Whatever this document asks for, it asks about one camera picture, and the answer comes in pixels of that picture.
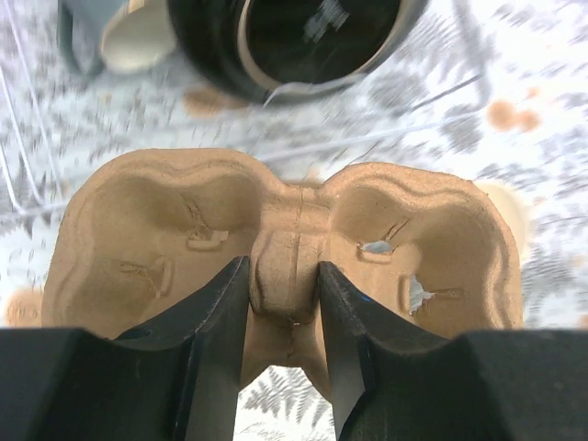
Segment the cardboard cup carrier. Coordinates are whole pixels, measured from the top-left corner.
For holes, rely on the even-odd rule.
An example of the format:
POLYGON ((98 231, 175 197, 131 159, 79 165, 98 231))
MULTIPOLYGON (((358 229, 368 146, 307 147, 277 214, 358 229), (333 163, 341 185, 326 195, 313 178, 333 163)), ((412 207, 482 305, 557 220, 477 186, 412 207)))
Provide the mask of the cardboard cup carrier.
POLYGON ((515 238, 474 183, 388 163, 288 183, 227 149, 142 150, 100 167, 65 211, 40 319, 115 337, 240 256, 250 260, 243 385, 271 365, 296 367, 330 396, 322 261, 434 334, 523 324, 515 238))

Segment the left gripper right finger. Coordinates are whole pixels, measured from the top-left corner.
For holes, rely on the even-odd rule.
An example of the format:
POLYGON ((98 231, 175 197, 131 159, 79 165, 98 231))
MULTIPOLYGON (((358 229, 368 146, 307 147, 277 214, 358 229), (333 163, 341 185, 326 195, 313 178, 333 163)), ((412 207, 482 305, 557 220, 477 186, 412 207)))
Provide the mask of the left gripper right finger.
POLYGON ((445 339, 319 266, 340 440, 584 440, 587 334, 480 331, 445 339))

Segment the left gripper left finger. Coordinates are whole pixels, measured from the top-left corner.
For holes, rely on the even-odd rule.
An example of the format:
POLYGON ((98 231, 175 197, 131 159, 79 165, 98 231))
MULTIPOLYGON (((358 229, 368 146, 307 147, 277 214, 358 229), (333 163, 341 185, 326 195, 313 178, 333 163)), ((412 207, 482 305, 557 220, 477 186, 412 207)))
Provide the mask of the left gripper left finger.
POLYGON ((1 332, 4 440, 230 440, 249 261, 109 340, 81 328, 1 332))

